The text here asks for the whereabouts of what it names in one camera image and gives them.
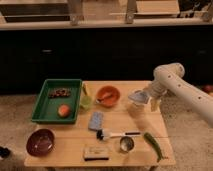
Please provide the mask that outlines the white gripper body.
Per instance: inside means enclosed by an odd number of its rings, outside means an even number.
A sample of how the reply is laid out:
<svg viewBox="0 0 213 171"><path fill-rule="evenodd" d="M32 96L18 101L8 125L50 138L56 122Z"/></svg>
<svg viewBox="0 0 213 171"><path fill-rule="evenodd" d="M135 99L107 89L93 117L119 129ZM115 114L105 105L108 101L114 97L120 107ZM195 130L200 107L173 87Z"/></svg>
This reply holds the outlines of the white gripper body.
<svg viewBox="0 0 213 171"><path fill-rule="evenodd" d="M150 82L144 90L154 99L159 99L166 93L166 87L156 80Z"/></svg>

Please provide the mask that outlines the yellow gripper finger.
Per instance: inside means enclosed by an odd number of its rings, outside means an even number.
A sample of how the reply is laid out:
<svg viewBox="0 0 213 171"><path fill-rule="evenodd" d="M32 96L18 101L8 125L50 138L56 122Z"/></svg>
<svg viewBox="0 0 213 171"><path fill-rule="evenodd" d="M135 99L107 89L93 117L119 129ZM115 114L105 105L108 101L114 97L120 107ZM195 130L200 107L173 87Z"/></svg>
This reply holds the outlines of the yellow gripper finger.
<svg viewBox="0 0 213 171"><path fill-rule="evenodd" d="M160 100L160 99L156 99L156 98L152 98L152 99L150 100L151 111L152 111L152 112L156 111L156 110L159 108L160 102L161 102L161 100Z"/></svg>

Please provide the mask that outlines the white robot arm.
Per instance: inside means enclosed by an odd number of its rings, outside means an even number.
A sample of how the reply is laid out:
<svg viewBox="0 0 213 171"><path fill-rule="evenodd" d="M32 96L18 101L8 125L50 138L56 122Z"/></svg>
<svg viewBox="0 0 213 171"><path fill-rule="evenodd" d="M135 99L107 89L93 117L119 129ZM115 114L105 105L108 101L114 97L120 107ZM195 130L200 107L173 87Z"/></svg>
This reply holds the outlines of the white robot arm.
<svg viewBox="0 0 213 171"><path fill-rule="evenodd" d="M170 90L213 127L213 97L184 81L184 74L185 69L181 63L157 66L153 71L154 80L145 90L155 99Z"/></svg>

